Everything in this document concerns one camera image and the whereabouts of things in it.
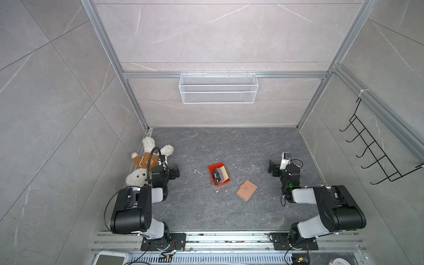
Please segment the tan leather card holder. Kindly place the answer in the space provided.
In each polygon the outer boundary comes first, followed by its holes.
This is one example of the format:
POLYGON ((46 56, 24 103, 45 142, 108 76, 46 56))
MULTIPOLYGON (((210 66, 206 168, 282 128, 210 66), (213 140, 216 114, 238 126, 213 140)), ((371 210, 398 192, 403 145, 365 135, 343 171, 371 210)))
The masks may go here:
POLYGON ((248 202, 250 198, 257 191, 258 187, 250 181, 246 181, 241 185, 236 194, 245 202, 248 202))

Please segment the red plastic tray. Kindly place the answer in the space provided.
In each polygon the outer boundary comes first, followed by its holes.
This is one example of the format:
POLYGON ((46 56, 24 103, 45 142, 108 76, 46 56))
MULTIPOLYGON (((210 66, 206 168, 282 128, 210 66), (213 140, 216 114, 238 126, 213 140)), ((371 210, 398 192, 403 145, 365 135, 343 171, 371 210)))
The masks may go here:
POLYGON ((221 186, 231 182, 228 171, 223 163, 209 166, 209 172, 215 186, 221 186))

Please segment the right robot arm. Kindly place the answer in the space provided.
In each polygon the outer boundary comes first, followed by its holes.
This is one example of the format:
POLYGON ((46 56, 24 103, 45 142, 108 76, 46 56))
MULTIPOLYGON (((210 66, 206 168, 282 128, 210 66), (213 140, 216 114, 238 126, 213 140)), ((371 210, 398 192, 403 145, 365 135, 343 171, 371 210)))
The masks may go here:
POLYGON ((344 185, 301 187, 300 167, 291 161, 280 165, 269 161, 268 173, 280 179, 281 199, 285 203, 312 204, 319 212, 291 226, 288 235, 291 245, 339 231, 365 228, 365 215, 344 185))

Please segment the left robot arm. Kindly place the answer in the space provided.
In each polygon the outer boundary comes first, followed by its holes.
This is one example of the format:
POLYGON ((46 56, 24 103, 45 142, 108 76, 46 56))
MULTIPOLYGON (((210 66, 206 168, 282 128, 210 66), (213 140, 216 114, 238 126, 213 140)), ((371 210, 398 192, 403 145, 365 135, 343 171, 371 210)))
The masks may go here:
POLYGON ((126 178, 127 186, 117 193, 109 229, 115 234, 140 234, 148 240, 170 242, 166 223, 152 217, 152 205, 168 197, 168 182, 180 176, 180 170, 158 165, 152 180, 148 170, 139 168, 126 178))

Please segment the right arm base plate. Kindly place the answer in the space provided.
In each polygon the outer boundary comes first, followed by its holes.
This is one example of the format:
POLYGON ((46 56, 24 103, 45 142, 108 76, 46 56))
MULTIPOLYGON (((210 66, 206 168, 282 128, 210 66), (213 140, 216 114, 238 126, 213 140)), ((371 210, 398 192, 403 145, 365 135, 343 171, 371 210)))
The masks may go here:
POLYGON ((291 233, 270 233, 269 239, 276 251, 282 250, 318 250, 316 238, 304 239, 291 233))

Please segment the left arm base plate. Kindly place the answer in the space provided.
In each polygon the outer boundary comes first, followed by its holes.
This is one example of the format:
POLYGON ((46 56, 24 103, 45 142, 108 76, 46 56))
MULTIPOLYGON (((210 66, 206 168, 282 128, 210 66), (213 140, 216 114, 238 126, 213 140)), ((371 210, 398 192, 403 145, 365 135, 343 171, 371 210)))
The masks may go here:
POLYGON ((169 236, 165 235, 163 238, 155 240, 143 239, 140 250, 159 252, 183 251, 186 238, 186 233, 170 233, 169 236))

